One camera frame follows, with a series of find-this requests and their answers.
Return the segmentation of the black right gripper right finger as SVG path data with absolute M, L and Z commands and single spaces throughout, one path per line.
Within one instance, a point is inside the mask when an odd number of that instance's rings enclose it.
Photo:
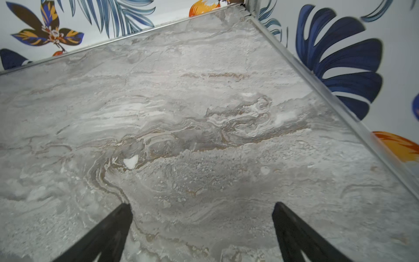
M 285 262 L 350 262 L 284 203 L 275 204 L 272 220 Z

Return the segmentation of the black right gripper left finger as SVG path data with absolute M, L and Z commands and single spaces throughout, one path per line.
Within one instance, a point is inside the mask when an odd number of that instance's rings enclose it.
M 119 205 L 54 261 L 119 262 L 132 221 L 131 206 L 126 203 Z

